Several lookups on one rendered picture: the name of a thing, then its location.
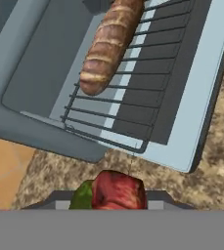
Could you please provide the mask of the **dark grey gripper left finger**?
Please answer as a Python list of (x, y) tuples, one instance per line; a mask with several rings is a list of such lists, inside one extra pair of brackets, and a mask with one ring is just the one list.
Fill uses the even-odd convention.
[(73, 190), (54, 190), (45, 200), (26, 206), (26, 209), (67, 210)]

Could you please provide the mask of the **grey toaster oven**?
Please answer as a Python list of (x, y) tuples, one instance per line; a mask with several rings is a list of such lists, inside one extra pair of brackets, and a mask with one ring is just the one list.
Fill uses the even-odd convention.
[[(62, 116), (96, 26), (112, 0), (0, 0), (0, 138), (87, 162), (108, 146), (66, 129)], [(195, 0), (181, 43), (191, 59)]]

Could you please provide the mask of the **red and green kebab skewer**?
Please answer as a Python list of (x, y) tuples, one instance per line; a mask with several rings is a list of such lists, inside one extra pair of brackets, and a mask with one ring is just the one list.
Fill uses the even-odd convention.
[(148, 199), (142, 180), (130, 175), (126, 155), (110, 149), (100, 172), (73, 192), (69, 210), (146, 210)]

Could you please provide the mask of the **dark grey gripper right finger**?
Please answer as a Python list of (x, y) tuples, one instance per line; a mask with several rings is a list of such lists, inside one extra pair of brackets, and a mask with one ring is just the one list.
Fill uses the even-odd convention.
[(194, 210), (193, 206), (175, 201), (165, 190), (147, 190), (149, 210)]

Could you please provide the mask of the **brown baguette bread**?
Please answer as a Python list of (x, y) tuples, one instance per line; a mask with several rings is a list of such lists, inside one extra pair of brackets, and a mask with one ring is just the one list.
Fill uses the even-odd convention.
[(97, 27), (79, 74), (80, 89), (101, 94), (112, 81), (145, 9), (145, 0), (114, 0)]

